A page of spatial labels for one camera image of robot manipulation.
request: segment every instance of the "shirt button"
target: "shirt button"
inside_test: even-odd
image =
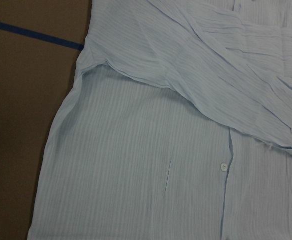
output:
[[[225,172],[225,171],[228,169],[228,166],[227,166],[227,164],[222,163],[222,164],[220,165],[220,168],[221,168],[221,171]]]

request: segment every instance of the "pinstripe fabric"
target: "pinstripe fabric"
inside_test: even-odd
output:
[[[135,1],[134,18],[121,4],[94,1],[45,147],[28,239],[292,240],[292,148],[283,148],[292,147],[292,1]],[[164,14],[180,22],[159,21]],[[223,48],[187,30],[175,37],[185,19]],[[182,38],[187,47],[175,45]],[[229,70],[222,56],[264,81]],[[247,78],[231,86],[238,76]]]

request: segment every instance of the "shirt front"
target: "shirt front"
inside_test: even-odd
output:
[[[275,4],[94,1],[28,239],[292,239],[292,1]]]

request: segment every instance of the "light blue shirt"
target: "light blue shirt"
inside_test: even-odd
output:
[[[292,1],[95,0],[28,239],[292,239]]]

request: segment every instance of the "shirt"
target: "shirt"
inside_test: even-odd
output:
[[[95,0],[28,239],[292,239],[292,1]]]

